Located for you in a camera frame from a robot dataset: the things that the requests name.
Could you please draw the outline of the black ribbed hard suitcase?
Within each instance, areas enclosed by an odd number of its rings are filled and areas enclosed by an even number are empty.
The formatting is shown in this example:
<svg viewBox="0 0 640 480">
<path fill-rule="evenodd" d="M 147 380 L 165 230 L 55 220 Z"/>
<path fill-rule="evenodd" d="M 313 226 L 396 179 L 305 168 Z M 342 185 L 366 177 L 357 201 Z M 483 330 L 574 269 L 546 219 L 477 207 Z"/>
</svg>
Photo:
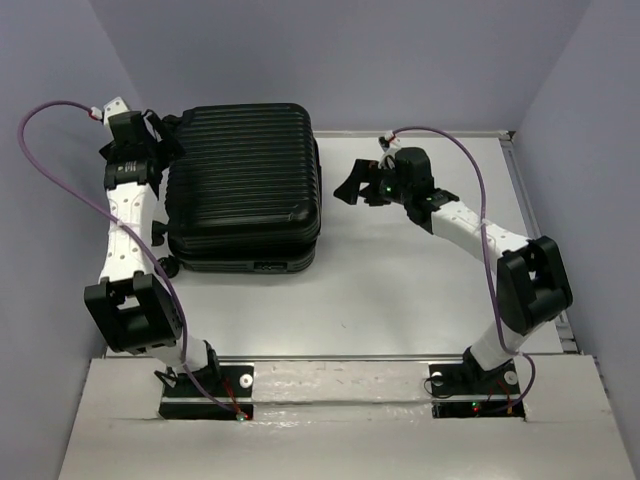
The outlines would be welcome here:
<svg viewBox="0 0 640 480">
<path fill-rule="evenodd" d="M 154 241 L 168 277 L 291 274 L 314 261 L 322 171 L 308 111 L 296 103 L 198 106 L 164 124 L 184 149 L 168 169 Z"/>
</svg>

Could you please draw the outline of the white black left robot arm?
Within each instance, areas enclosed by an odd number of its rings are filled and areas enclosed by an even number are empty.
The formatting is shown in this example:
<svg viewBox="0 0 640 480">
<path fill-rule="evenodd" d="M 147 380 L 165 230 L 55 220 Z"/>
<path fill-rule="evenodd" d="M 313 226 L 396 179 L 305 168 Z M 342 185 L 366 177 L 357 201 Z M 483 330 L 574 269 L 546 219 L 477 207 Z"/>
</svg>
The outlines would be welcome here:
<svg viewBox="0 0 640 480">
<path fill-rule="evenodd" d="M 154 357 L 176 382 L 209 395 L 222 378 L 215 350 L 189 335 L 151 251 L 163 172 L 184 151 L 155 113 L 134 111 L 122 100 L 105 106 L 103 123 L 112 136 L 101 151 L 110 225 L 104 265 L 98 282 L 84 290 L 85 305 L 111 350 Z"/>
</svg>

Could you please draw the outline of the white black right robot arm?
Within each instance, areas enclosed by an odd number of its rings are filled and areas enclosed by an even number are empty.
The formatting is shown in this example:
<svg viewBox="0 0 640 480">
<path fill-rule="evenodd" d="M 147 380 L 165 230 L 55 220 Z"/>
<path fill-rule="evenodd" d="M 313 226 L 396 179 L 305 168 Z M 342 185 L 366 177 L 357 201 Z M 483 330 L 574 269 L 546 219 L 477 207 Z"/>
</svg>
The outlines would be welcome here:
<svg viewBox="0 0 640 480">
<path fill-rule="evenodd" d="M 571 306 L 573 295 L 557 243 L 527 238 L 484 219 L 437 187 L 427 153 L 397 150 L 380 161 L 358 159 L 334 191 L 348 205 L 402 206 L 409 220 L 482 262 L 495 319 L 458 364 L 429 377 L 435 397 L 477 394 L 491 386 L 543 324 Z"/>
</svg>

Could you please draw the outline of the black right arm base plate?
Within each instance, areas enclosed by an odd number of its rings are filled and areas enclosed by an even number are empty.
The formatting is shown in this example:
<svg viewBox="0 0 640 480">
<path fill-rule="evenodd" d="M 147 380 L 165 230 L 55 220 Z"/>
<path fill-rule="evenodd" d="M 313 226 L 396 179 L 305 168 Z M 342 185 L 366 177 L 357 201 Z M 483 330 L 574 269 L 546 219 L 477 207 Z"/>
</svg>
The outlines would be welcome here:
<svg viewBox="0 0 640 480">
<path fill-rule="evenodd" d="M 482 379 L 464 378 L 462 367 L 429 365 L 423 388 L 431 397 L 435 419 L 526 418 L 523 404 L 516 403 L 521 389 L 513 361 Z"/>
</svg>

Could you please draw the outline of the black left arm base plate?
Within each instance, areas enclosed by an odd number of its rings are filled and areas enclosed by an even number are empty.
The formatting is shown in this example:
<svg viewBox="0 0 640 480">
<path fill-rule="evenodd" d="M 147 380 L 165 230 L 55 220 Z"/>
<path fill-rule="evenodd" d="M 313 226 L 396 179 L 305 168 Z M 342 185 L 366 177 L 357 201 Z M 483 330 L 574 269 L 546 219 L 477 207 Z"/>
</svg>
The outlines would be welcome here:
<svg viewBox="0 0 640 480">
<path fill-rule="evenodd" d="M 222 362 L 221 377 L 197 373 L 204 395 L 184 373 L 156 370 L 162 384 L 158 414 L 165 420 L 250 421 L 254 417 L 254 363 Z"/>
</svg>

